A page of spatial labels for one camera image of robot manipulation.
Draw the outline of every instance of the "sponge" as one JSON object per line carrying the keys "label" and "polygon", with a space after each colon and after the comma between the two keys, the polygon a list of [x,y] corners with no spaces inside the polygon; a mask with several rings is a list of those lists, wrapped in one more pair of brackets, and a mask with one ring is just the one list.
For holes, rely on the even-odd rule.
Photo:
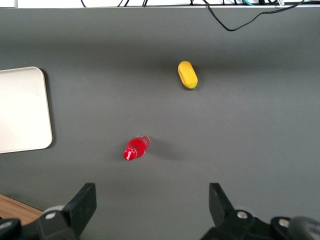
{"label": "sponge", "polygon": [[178,66],[178,73],[183,85],[185,85],[188,89],[194,89],[197,86],[198,78],[190,62],[180,62]]}

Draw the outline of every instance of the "plastic bottle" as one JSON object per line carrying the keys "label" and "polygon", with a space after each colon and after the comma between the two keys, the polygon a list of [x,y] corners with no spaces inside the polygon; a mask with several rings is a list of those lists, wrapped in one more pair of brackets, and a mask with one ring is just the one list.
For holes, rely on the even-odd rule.
{"label": "plastic bottle", "polygon": [[126,145],[123,157],[128,161],[140,158],[143,154],[145,154],[149,146],[150,138],[148,136],[136,136],[134,139],[131,139]]}

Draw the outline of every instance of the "bottle cap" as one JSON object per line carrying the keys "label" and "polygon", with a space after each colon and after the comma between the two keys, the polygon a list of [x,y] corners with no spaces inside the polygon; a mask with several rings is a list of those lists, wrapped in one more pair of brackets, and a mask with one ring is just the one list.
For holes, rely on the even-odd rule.
{"label": "bottle cap", "polygon": [[128,161],[135,159],[136,156],[137,156],[137,151],[132,147],[127,148],[123,153],[124,159]]}

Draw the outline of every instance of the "black cable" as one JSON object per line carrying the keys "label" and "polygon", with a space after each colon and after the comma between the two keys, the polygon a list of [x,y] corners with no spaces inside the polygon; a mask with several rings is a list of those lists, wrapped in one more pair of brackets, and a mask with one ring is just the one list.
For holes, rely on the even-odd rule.
{"label": "black cable", "polygon": [[283,11],[286,11],[286,10],[289,10],[289,9],[293,9],[295,8],[296,6],[299,6],[300,4],[302,4],[305,0],[302,0],[301,2],[298,2],[297,4],[294,4],[292,6],[289,6],[289,7],[286,7],[286,8],[281,8],[281,9],[277,9],[277,10],[273,10],[273,11],[263,11],[263,12],[260,12],[257,16],[255,16],[251,21],[248,21],[247,23],[237,27],[237,28],[234,28],[234,29],[230,29],[228,28],[226,25],[224,25],[220,19],[216,16],[216,14],[212,11],[211,7],[210,7],[210,4],[206,1],[206,0],[203,0],[204,3],[205,3],[205,6],[208,8],[209,12],[212,14],[212,16],[215,18],[215,20],[217,20],[217,22],[227,31],[229,32],[234,32],[234,31],[237,31],[241,28],[243,28],[244,26],[247,26],[248,24],[252,23],[254,20],[256,20],[260,15],[263,15],[263,14],[276,14],[276,13],[280,13],[280,12],[283,12]]}
{"label": "black cable", "polygon": [[[292,4],[295,4],[294,2],[286,2],[286,4],[288,5],[292,5]],[[303,2],[301,5],[306,5],[306,4],[320,4],[320,1],[305,1]]]}
{"label": "black cable", "polygon": [[121,2],[119,3],[119,5],[117,7],[120,7],[120,5],[122,4],[123,0],[121,0]]}
{"label": "black cable", "polygon": [[125,5],[124,5],[124,7],[126,7],[126,6],[128,5],[129,1],[130,1],[130,0],[126,0],[126,3],[125,3]]}
{"label": "black cable", "polygon": [[80,0],[80,1],[82,3],[83,7],[86,8],[86,5],[84,4],[84,1],[83,0]]}

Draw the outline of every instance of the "white tray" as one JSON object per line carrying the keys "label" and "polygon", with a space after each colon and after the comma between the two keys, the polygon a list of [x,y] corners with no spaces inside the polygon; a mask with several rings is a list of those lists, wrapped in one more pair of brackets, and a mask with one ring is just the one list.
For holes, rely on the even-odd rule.
{"label": "white tray", "polygon": [[34,66],[0,71],[0,154],[44,149],[51,142],[43,72]]}

